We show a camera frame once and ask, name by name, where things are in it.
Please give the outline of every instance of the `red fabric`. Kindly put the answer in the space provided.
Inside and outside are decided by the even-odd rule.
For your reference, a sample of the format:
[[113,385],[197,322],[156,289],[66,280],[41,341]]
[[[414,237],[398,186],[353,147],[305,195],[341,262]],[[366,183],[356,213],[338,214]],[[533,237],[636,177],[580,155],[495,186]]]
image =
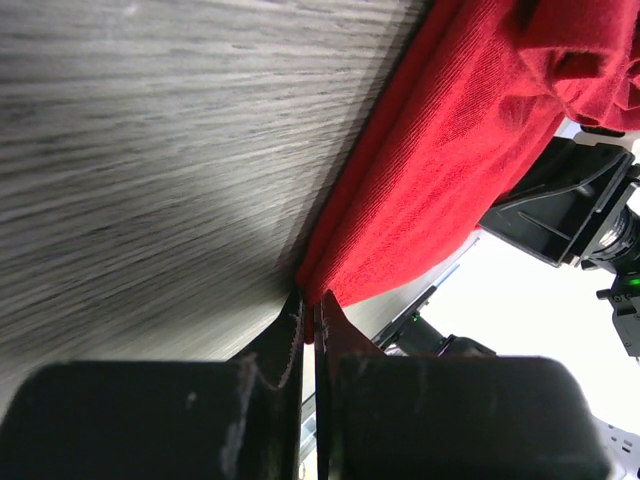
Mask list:
[[308,301],[348,305],[444,260],[564,115],[640,130],[638,3],[437,2],[312,235]]

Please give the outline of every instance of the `wood grain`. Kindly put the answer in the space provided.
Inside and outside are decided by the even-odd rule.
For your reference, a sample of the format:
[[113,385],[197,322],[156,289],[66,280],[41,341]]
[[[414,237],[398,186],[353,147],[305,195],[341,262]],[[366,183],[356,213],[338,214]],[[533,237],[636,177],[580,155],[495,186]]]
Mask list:
[[40,364],[273,319],[425,3],[0,2],[0,412]]

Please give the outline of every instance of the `red cloth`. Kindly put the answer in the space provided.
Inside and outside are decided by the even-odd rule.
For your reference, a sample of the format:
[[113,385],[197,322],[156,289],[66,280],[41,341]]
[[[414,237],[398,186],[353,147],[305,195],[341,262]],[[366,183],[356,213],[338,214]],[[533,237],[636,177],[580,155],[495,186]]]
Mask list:
[[437,2],[321,214],[308,301],[352,304],[444,260],[564,115],[640,130],[638,3]]

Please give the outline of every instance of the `robotic device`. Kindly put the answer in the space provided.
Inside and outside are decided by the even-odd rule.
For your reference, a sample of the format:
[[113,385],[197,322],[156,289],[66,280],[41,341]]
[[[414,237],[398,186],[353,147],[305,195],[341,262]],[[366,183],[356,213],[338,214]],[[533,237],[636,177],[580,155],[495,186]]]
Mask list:
[[[637,356],[632,161],[619,147],[555,139],[482,225],[549,264],[616,273],[599,296]],[[608,478],[571,375],[551,360],[500,358],[442,337],[417,313],[434,291],[373,341],[330,292],[307,306],[294,290],[227,362],[45,367],[22,385],[0,428],[0,478],[297,478],[305,325],[315,330],[318,478]],[[392,345],[404,355],[386,355]]]
[[553,266],[616,275],[597,293],[613,307],[624,348],[640,356],[640,222],[627,201],[640,168],[622,147],[554,138],[533,168],[482,218],[485,230]]

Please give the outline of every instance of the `folded red cloth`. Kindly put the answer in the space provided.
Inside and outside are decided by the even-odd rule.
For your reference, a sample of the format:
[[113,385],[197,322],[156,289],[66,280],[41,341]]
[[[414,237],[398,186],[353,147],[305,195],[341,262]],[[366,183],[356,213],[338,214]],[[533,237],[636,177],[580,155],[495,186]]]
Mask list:
[[565,115],[640,130],[638,1],[440,0],[384,92],[297,273],[352,304],[424,274]]

